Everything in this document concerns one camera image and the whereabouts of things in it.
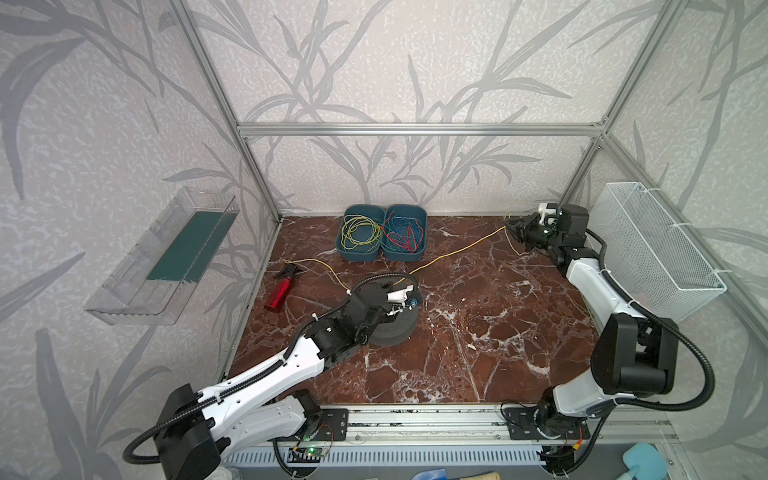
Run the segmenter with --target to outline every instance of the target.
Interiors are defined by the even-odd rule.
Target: brown marble surface
[[[317,258],[352,285],[371,273],[411,271],[492,233],[498,217],[430,217],[423,260],[350,263],[334,248],[340,218],[287,218],[248,319],[230,376],[287,346],[312,312],[346,295],[327,268],[302,263],[283,311],[263,303],[282,260]],[[512,241],[522,252],[522,245]],[[415,274],[425,302],[410,339],[356,355],[298,388],[320,404],[400,402],[535,402],[549,385],[585,371],[598,335],[581,294],[541,253],[514,253],[504,232],[438,260]]]

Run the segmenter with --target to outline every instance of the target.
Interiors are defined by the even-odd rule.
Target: wire bundle
[[[366,239],[358,240],[355,238],[355,232],[359,228],[369,227],[371,234]],[[356,250],[357,247],[369,246],[366,253],[379,248],[379,240],[382,236],[381,226],[372,218],[364,215],[346,215],[344,223],[341,226],[341,247],[344,250]]]
[[[392,250],[416,253],[424,241],[424,228],[411,217],[389,214],[384,221],[384,236],[392,244]]]

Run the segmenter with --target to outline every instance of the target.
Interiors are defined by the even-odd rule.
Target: white wire basket
[[[638,182],[606,184],[589,228],[607,244],[605,268],[641,305],[679,321],[725,292],[718,272]],[[600,244],[588,236],[591,247]]]

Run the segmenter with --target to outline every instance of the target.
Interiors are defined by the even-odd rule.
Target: blue object
[[[629,472],[623,478],[637,480],[663,480],[667,476],[667,461],[651,445],[638,443],[627,450],[622,457]]]
[[[384,257],[389,258],[397,262],[415,262],[421,260],[424,256],[424,250],[427,247],[427,212],[421,207],[416,205],[392,205],[386,213],[384,213],[384,220],[391,217],[404,217],[405,219],[413,219],[423,230],[424,238],[422,239],[419,248],[415,252],[405,252],[401,247],[398,247],[385,236],[382,237],[382,250],[384,250]],[[387,223],[384,223],[385,231],[391,231]],[[416,239],[419,239],[421,232],[416,234]]]
[[[425,232],[419,220],[393,214],[384,222],[384,236],[394,251],[415,253],[421,248]]]
[[[419,472],[411,478],[411,480],[446,480],[448,474],[445,473],[444,468],[438,468],[437,470],[428,470],[426,472]]]
[[[344,211],[344,217],[347,215],[363,215],[381,225],[384,222],[384,209],[377,207],[376,205],[358,204],[352,205]],[[341,233],[344,226],[344,217],[342,217],[341,225],[339,226],[339,232],[336,235],[336,249],[339,251],[339,255],[344,260],[350,262],[371,262],[376,260],[379,256],[379,247],[381,246],[381,239],[377,240],[373,245],[358,245],[347,250],[342,246]],[[355,240],[365,241],[371,237],[372,228],[369,226],[359,227],[352,233],[352,238]]]

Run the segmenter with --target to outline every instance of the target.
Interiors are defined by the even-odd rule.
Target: transparent acrylic box
[[[197,212],[218,212],[221,215],[210,235],[205,239],[198,238],[203,246],[190,253],[194,258],[189,260],[188,268],[181,267],[185,269],[182,278],[149,280],[147,276]],[[239,212],[232,194],[182,188],[120,266],[89,299],[85,310],[110,325],[175,324],[199,283],[189,280],[188,274],[193,268],[197,271],[208,268]]]

